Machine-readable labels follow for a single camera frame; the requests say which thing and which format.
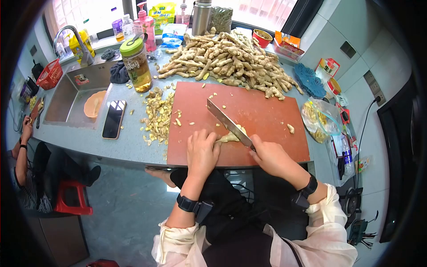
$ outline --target hand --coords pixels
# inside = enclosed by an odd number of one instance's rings
[[[25,124],[23,131],[22,131],[22,137],[21,137],[22,143],[21,144],[26,144],[28,142],[28,140],[31,138],[31,136],[32,136],[32,125],[31,125],[31,123],[27,123],[27,124]]]
[[[25,128],[26,124],[29,123],[29,121],[30,121],[30,117],[29,116],[25,116],[24,120],[22,122],[22,129]]]
[[[263,142],[258,135],[251,136],[251,139],[257,151],[251,150],[249,154],[264,171],[273,176],[281,177],[293,185],[294,181],[306,180],[307,177],[308,180],[310,179],[310,174],[293,161],[281,145]],[[301,184],[305,184],[301,188],[305,187],[307,183],[306,181],[301,181]]]
[[[221,136],[214,132],[208,135],[203,129],[196,131],[187,140],[188,177],[200,179],[203,183],[218,161],[221,143],[215,143]]]

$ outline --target bare foot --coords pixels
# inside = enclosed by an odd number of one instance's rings
[[[148,168],[145,168],[145,172],[148,173],[148,174],[150,174],[150,175],[152,175],[152,176],[154,176],[154,177],[162,179],[163,182],[165,182],[171,188],[175,188],[176,187],[176,185],[170,179],[171,172],[164,171],[164,170],[151,170],[151,169],[148,169]]]

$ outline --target floor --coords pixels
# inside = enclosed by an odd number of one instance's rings
[[[121,267],[156,266],[153,238],[178,193],[168,192],[162,180],[144,170],[108,165],[101,169],[99,179],[87,188],[94,214],[81,217],[91,259],[115,260]],[[252,174],[246,171],[228,179],[252,189],[249,177]]]

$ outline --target electrical outlet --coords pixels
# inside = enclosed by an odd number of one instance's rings
[[[365,75],[363,75],[363,77],[365,77],[365,80],[368,84],[371,84],[372,82],[375,81],[375,77],[372,74],[372,72],[369,70],[365,73]]]
[[[380,90],[378,93],[374,95],[374,98],[380,97],[381,100],[377,102],[377,105],[380,107],[382,104],[386,102],[386,98],[383,95],[383,92]]]
[[[369,87],[372,91],[372,93],[375,95],[376,93],[378,93],[379,91],[381,91],[380,86],[378,85],[377,81],[374,81],[373,83],[369,84]]]

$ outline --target green lid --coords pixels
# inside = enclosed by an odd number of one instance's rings
[[[138,37],[133,41],[134,39],[126,40],[120,46],[120,53],[122,56],[133,56],[138,54],[144,48],[144,41],[141,38]]]

